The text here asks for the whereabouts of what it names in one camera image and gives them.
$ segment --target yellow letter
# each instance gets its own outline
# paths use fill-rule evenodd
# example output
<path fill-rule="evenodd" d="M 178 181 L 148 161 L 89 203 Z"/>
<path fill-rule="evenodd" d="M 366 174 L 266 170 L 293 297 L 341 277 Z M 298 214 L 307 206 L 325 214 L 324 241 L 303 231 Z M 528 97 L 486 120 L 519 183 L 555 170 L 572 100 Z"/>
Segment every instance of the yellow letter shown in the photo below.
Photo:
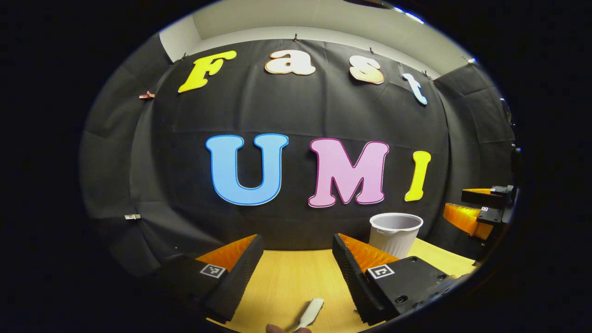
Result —
<path fill-rule="evenodd" d="M 432 160 L 432 156 L 428 152 L 418 151 L 413 153 L 413 160 L 415 161 L 415 171 L 411 188 L 405 194 L 405 201 L 415 201 L 423 197 L 423 181 L 426 179 L 427 164 Z"/>
<path fill-rule="evenodd" d="M 376 60 L 363 56 L 351 56 L 349 63 L 353 66 L 349 68 L 349 72 L 354 78 L 373 84 L 384 82 L 384 75 L 379 71 L 380 65 Z"/>
<path fill-rule="evenodd" d="M 203 57 L 197 59 L 193 64 L 193 71 L 189 74 L 187 81 L 179 87 L 179 92 L 185 92 L 187 90 L 197 89 L 203 87 L 206 83 L 208 83 L 208 79 L 205 79 L 205 73 L 209 72 L 210 76 L 216 74 L 220 68 L 222 67 L 222 63 L 224 60 L 234 59 L 236 57 L 235 51 L 227 51 L 218 53 L 217 55 Z"/>
<path fill-rule="evenodd" d="M 316 68 L 310 63 L 310 55 L 304 51 L 298 50 L 283 50 L 273 52 L 270 57 L 273 60 L 265 64 L 265 70 L 272 74 L 287 74 L 292 73 L 298 75 L 312 74 Z"/>

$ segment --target pink letter m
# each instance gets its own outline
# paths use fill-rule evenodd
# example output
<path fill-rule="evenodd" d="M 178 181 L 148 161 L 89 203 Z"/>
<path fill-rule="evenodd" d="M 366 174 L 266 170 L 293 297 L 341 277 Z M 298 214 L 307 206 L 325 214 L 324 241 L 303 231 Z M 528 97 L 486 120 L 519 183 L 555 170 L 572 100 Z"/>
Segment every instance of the pink letter m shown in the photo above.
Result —
<path fill-rule="evenodd" d="M 317 154 L 317 188 L 308 199 L 311 207 L 322 208 L 335 204 L 337 199 L 331 195 L 331 185 L 335 182 L 341 201 L 351 201 L 356 189 L 362 183 L 362 190 L 356 196 L 360 204 L 379 203 L 384 199 L 382 192 L 382 173 L 388 145 L 371 141 L 364 146 L 355 166 L 352 166 L 345 148 L 337 139 L 316 139 L 310 149 Z"/>

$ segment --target yellow tabletop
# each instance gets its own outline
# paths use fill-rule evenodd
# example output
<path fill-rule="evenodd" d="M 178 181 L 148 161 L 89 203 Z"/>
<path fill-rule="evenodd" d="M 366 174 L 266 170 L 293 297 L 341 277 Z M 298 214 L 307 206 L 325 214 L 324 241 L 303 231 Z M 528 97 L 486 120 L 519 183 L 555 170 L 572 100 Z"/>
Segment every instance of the yellow tabletop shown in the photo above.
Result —
<path fill-rule="evenodd" d="M 416 239 L 409 256 L 417 256 L 448 275 L 472 272 L 475 262 Z M 323 308 L 308 328 L 313 333 L 354 333 L 368 329 L 354 311 L 339 266 L 331 249 L 318 251 L 265 250 L 247 285 L 232 321 L 224 326 L 239 332 L 265 332 L 277 325 L 290 333 L 313 298 Z"/>

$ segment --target plastic cup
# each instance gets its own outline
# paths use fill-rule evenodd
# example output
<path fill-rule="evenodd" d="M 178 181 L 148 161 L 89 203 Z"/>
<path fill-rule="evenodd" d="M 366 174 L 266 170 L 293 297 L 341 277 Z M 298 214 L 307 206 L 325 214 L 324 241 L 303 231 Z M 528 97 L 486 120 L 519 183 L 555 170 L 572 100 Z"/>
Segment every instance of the plastic cup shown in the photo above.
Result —
<path fill-rule="evenodd" d="M 370 218 L 370 245 L 399 259 L 406 258 L 423 219 L 404 213 L 384 213 Z"/>

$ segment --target letter u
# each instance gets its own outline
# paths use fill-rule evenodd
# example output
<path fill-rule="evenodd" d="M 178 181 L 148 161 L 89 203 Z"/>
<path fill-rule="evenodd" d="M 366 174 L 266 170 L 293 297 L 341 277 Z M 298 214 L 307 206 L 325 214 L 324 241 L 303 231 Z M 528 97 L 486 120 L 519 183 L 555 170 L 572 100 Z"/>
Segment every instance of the letter u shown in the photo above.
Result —
<path fill-rule="evenodd" d="M 244 140 L 236 135 L 218 135 L 209 138 L 205 146 L 211 154 L 212 183 L 216 193 L 224 200 L 241 206 L 256 206 L 269 202 L 278 195 L 282 185 L 282 148 L 288 137 L 281 134 L 261 134 L 253 140 L 261 148 L 263 181 L 255 188 L 239 183 L 237 151 Z"/>

